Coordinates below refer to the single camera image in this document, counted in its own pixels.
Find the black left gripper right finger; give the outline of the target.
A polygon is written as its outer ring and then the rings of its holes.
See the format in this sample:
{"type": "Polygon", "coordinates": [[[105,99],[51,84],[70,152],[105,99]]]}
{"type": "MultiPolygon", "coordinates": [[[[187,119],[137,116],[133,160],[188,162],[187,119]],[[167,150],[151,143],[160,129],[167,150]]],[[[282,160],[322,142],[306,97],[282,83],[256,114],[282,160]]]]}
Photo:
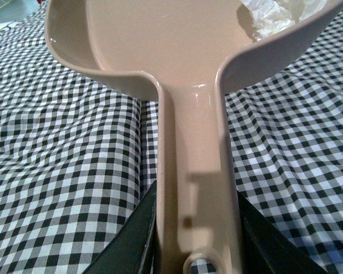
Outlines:
{"type": "Polygon", "coordinates": [[[326,273],[238,194],[249,273],[326,273]]]}

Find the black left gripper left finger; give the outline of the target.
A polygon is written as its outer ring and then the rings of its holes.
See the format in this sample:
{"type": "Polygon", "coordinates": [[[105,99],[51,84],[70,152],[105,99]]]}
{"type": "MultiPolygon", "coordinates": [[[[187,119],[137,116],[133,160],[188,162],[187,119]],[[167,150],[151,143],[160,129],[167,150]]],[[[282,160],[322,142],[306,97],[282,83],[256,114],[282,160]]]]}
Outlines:
{"type": "Polygon", "coordinates": [[[157,182],[153,182],[116,237],[89,265],[89,273],[151,273],[157,182]]]}

